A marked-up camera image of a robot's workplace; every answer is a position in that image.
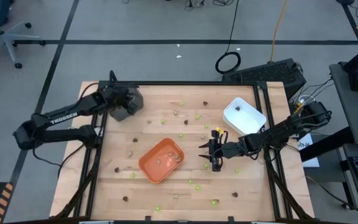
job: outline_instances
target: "orange striped tape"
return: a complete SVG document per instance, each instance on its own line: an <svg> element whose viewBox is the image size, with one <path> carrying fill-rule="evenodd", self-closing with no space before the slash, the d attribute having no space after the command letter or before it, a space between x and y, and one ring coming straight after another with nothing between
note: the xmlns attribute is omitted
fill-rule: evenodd
<svg viewBox="0 0 358 224"><path fill-rule="evenodd" d="M5 185L5 189L2 191L2 195L0 198L0 223L2 223L4 220L7 206L9 205L9 201L11 200L12 191L13 185L11 183L7 183Z"/></svg>

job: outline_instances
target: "yellow tag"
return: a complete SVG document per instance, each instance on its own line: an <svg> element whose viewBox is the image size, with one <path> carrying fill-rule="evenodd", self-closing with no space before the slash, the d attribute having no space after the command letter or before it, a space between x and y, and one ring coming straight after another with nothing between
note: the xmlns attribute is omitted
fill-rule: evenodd
<svg viewBox="0 0 358 224"><path fill-rule="evenodd" d="M224 131L220 128L220 127L216 127L216 130L220 133L220 134L223 134Z"/></svg>

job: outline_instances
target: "table leg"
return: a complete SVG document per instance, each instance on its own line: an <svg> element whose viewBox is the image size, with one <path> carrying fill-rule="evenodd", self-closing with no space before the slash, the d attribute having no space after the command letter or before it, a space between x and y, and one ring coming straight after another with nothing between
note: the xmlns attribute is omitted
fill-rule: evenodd
<svg viewBox="0 0 358 224"><path fill-rule="evenodd" d="M354 143L350 127L346 127L300 151L302 162L318 157L346 143Z"/></svg>

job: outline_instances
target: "desk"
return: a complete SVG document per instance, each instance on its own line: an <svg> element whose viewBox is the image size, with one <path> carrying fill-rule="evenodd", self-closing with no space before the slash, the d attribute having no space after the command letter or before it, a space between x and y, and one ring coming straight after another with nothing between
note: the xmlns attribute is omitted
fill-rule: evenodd
<svg viewBox="0 0 358 224"><path fill-rule="evenodd" d="M84 82L81 91L89 84ZM267 83L267 86L273 118L279 123L290 114L284 87L282 83ZM87 93L95 91L97 87L93 87ZM206 152L198 146L204 144L211 130L218 126L229 132L229 141L237 141L239 135L223 122L223 109L235 97L256 107L252 86L141 85L139 91L144 97L142 110L121 122L107 118L92 220L145 220L145 216L151 216L152 220L227 221L228 216L233 216L235 221L274 220L263 155L257 161L247 157L225 160L221 172L205 170L207 160L198 157ZM266 114L263 97L260 99ZM204 101L208 102L207 106L203 105ZM173 110L178 110L179 114L175 116ZM166 121L165 125L160 123L161 119ZM77 128L90 123L91 117L77 117L72 126ZM161 184L151 184L137 163L163 138L172 138L185 152L185 160ZM296 142L289 143L296 147ZM80 145L78 141L69 142L65 157ZM133 151L131 157L128 157L129 150ZM83 149L64 165L51 215L57 214L77 190L84 154ZM289 191L305 211L314 216L299 153L284 148L281 155ZM116 167L120 168L119 173L114 172ZM196 190L196 185L201 186L201 190ZM238 193L238 198L232 196L234 192ZM284 217L282 195L278 189L277 192L280 213ZM87 198L85 192L80 214L85 214ZM219 200L218 205L212 205L212 200ZM161 211L156 212L155 206L160 206Z"/></svg>
<svg viewBox="0 0 358 224"><path fill-rule="evenodd" d="M340 64L330 65L329 70L349 126L303 149L301 151L302 161L307 161L325 152L337 149L343 144L358 144L358 92L351 90L348 74Z"/></svg>

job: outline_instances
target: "chair wheel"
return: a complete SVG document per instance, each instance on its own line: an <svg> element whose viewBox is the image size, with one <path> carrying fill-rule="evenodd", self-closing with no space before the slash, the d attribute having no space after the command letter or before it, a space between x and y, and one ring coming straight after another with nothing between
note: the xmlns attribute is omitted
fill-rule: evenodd
<svg viewBox="0 0 358 224"><path fill-rule="evenodd" d="M21 63L15 63L15 68L21 69L23 65Z"/></svg>

